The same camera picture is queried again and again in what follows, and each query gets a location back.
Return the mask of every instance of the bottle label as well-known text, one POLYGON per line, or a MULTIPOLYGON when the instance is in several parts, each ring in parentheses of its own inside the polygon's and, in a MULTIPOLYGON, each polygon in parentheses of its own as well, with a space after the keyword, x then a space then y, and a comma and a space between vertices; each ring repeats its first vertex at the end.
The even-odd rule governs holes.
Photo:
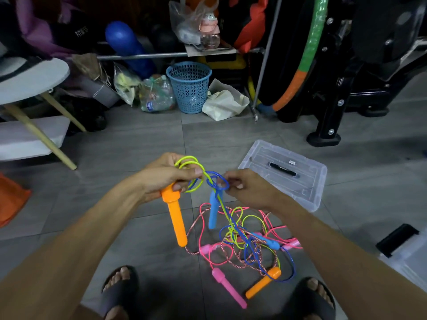
POLYGON ((153 112, 153 101, 148 101, 146 107, 149 112, 153 112))

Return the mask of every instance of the foot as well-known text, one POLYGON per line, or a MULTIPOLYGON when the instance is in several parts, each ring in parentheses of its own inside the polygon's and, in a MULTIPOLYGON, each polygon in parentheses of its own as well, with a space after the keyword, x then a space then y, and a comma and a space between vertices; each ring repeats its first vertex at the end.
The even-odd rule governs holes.
MULTIPOLYGON (((326 290, 324 289, 323 285, 319 283, 318 280, 312 277, 307 281, 307 286, 309 289, 316 291, 322 298, 324 298, 332 308, 334 307, 334 304, 330 300, 328 293, 326 293, 326 290)), ((305 317, 304 320, 322 320, 322 318, 319 317, 317 314, 310 314, 305 317)))
MULTIPOLYGON (((129 269, 127 269, 127 267, 122 267, 120 272, 116 272, 116 274, 110 278, 109 282, 104 286, 103 292, 119 281, 129 280, 130 278, 131 274, 129 269)), ((115 306, 107 313, 105 320, 129 320, 129 317, 122 306, 115 306)))

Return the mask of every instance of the white table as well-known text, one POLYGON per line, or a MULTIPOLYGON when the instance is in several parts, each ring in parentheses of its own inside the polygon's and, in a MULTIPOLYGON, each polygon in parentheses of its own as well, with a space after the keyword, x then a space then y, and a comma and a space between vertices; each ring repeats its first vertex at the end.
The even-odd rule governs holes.
POLYGON ((74 118, 53 96, 48 92, 51 88, 63 82, 70 74, 68 64, 61 59, 54 58, 45 60, 0 83, 0 105, 6 111, 23 123, 42 143, 46 145, 65 165, 72 170, 77 166, 74 164, 55 143, 15 104, 32 96, 42 96, 50 105, 55 107, 65 117, 70 119, 81 131, 86 129, 74 118))

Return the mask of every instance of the white paper bag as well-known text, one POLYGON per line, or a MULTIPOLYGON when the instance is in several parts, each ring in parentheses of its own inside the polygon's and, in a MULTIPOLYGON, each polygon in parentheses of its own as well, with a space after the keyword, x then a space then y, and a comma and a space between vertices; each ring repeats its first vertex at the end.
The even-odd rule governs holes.
POLYGON ((202 112, 215 121, 228 119, 240 114, 249 104, 249 98, 232 86, 214 79, 209 86, 208 96, 202 112))

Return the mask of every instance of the black sandal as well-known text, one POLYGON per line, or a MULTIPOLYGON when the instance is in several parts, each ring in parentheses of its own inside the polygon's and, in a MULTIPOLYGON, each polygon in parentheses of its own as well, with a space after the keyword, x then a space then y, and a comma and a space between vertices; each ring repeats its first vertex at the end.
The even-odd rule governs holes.
POLYGON ((112 277, 117 272, 120 272, 122 267, 126 267, 129 270, 131 277, 129 280, 121 279, 104 292, 101 291, 100 313, 103 318, 113 307, 122 306, 129 319, 135 319, 135 299, 139 290, 139 279, 134 267, 125 265, 116 268, 105 280, 102 290, 112 277))
POLYGON ((334 320, 336 313, 334 297, 326 285, 318 281, 319 284, 323 285, 324 290, 334 305, 332 308, 328 301, 307 286, 307 282, 310 279, 312 279, 312 277, 306 277, 296 286, 291 298, 284 308, 283 315, 285 319, 301 320, 310 314, 316 314, 321 317, 322 320, 334 320))

